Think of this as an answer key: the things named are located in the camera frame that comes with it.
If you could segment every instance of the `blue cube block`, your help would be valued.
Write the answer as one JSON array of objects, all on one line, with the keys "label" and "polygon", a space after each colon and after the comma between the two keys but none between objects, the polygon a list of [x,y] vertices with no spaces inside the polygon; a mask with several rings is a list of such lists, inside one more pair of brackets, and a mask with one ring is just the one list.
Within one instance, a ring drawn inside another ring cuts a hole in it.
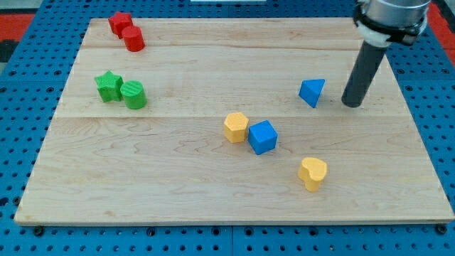
[{"label": "blue cube block", "polygon": [[318,104],[319,96],[321,95],[325,82],[324,79],[303,80],[301,82],[299,96],[304,99],[308,105],[315,108],[316,104]]},{"label": "blue cube block", "polygon": [[278,134],[268,120],[250,126],[248,142],[255,153],[260,155],[275,148]]}]

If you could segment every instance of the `black cylindrical end effector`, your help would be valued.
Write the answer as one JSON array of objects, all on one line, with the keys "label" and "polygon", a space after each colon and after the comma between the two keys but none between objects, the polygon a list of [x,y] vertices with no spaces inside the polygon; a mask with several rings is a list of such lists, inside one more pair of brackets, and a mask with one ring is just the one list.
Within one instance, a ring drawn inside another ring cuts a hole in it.
[{"label": "black cylindrical end effector", "polygon": [[363,42],[357,56],[348,84],[341,101],[348,107],[358,107],[362,104],[371,81],[378,71],[387,48],[380,48]]}]

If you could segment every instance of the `green cylinder block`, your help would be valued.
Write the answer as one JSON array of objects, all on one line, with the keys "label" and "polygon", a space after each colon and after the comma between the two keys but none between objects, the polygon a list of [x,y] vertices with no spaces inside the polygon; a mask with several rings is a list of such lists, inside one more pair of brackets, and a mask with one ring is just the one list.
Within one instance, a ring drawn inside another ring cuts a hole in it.
[{"label": "green cylinder block", "polygon": [[120,87],[120,92],[125,100],[125,105],[131,110],[138,110],[147,103],[144,87],[139,81],[125,82]]}]

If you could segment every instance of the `red cylinder block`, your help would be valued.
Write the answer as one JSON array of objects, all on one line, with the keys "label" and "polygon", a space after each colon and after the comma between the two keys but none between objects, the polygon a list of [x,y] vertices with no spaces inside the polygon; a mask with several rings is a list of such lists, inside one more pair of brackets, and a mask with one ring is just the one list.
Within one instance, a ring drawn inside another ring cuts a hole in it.
[{"label": "red cylinder block", "polygon": [[114,34],[119,36],[119,39],[122,39],[122,31],[128,26],[133,26],[133,19],[130,13],[116,12],[115,15],[108,18],[109,25]]},{"label": "red cylinder block", "polygon": [[137,52],[145,47],[144,38],[142,38],[142,32],[138,26],[129,26],[122,31],[123,39],[125,40],[125,46],[131,52]]}]

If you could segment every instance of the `star-shaped block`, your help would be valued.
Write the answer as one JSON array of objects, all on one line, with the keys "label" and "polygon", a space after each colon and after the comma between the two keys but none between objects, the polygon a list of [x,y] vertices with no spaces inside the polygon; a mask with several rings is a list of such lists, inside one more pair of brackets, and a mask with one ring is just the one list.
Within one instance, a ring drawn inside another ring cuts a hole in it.
[{"label": "star-shaped block", "polygon": [[123,85],[123,79],[121,76],[107,71],[104,75],[95,77],[95,82],[98,85],[98,92],[103,102],[122,100],[120,87]]},{"label": "star-shaped block", "polygon": [[122,31],[127,26],[133,26],[133,19],[130,13],[116,12],[112,17],[108,18],[109,25],[114,34],[118,35],[119,39],[122,39]]}]

